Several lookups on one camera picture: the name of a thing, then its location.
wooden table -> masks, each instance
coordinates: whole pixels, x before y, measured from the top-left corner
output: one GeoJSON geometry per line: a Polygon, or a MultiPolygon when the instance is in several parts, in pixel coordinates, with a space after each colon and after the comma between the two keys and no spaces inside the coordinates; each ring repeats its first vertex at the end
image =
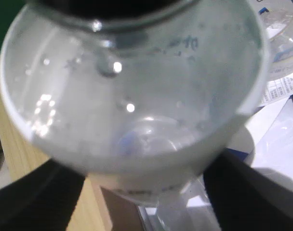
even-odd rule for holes
{"type": "MultiPolygon", "coordinates": [[[[27,143],[5,113],[0,99],[0,139],[5,161],[12,180],[17,180],[44,163],[48,157],[27,143]]],[[[110,231],[112,222],[99,186],[91,185],[87,178],[68,231],[110,231]]]]}

blue marking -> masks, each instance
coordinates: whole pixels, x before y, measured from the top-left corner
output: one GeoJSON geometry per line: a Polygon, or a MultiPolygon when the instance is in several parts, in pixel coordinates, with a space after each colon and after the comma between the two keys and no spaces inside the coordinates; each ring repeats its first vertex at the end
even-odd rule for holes
{"type": "Polygon", "coordinates": [[[259,10],[260,15],[262,15],[264,12],[270,12],[270,11],[266,7],[262,8],[261,10],[259,10]]]}
{"type": "Polygon", "coordinates": [[[234,150],[234,149],[230,149],[230,148],[227,148],[227,150],[230,153],[234,154],[241,161],[244,161],[246,159],[246,157],[249,155],[248,153],[240,152],[240,151],[237,151],[237,150],[234,150]]]}

water droplet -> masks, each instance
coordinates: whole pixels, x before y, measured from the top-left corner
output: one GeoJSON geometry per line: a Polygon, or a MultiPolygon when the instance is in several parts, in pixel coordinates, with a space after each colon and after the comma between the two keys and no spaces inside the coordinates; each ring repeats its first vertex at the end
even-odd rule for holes
{"type": "Polygon", "coordinates": [[[45,66],[48,66],[50,63],[50,60],[46,58],[46,59],[44,59],[43,63],[45,66]]]}
{"type": "Polygon", "coordinates": [[[25,74],[26,74],[27,76],[30,76],[30,75],[32,74],[32,71],[31,71],[30,69],[27,69],[27,70],[25,71],[25,74]]]}
{"type": "Polygon", "coordinates": [[[78,63],[78,64],[80,64],[81,63],[81,58],[76,58],[75,59],[75,62],[78,63]]]}
{"type": "Polygon", "coordinates": [[[98,31],[98,30],[101,30],[102,29],[102,23],[99,22],[98,20],[95,20],[93,23],[92,23],[92,30],[94,32],[98,31]]]}

label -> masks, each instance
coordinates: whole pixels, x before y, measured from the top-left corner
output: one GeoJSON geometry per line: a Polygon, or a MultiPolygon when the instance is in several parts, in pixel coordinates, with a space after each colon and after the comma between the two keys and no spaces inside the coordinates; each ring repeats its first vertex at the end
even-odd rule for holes
{"type": "Polygon", "coordinates": [[[293,95],[293,78],[284,77],[269,81],[259,106],[266,106],[291,95],[293,95]]]}

white surface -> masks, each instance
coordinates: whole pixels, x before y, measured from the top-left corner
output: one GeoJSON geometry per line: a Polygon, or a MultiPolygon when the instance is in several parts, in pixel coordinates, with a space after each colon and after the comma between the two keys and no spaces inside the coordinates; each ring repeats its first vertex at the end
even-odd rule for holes
{"type": "Polygon", "coordinates": [[[227,148],[251,153],[286,104],[288,98],[272,103],[254,114],[232,138],[227,148]]]}
{"type": "Polygon", "coordinates": [[[293,102],[289,99],[255,148],[251,166],[293,191],[293,102]]]}

